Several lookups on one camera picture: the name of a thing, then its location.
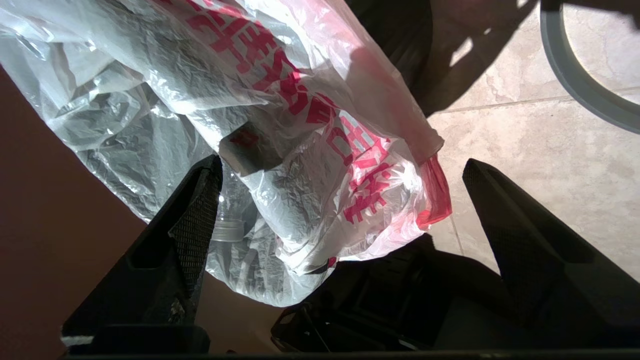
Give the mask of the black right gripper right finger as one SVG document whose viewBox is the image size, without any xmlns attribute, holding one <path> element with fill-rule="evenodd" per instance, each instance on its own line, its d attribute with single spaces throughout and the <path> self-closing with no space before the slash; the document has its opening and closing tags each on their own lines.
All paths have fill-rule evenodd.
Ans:
<svg viewBox="0 0 640 360">
<path fill-rule="evenodd" d="M 471 158 L 462 181 L 519 321 L 542 346 L 639 348 L 637 280 L 496 167 Z"/>
</svg>

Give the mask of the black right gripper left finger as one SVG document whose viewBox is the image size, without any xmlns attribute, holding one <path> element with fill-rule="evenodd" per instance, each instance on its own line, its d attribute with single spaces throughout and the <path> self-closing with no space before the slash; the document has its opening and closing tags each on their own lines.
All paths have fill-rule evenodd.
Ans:
<svg viewBox="0 0 640 360">
<path fill-rule="evenodd" d="M 68 353 L 207 353 L 195 325 L 223 184 L 213 154 L 185 175 L 135 242 L 62 324 Z"/>
</svg>

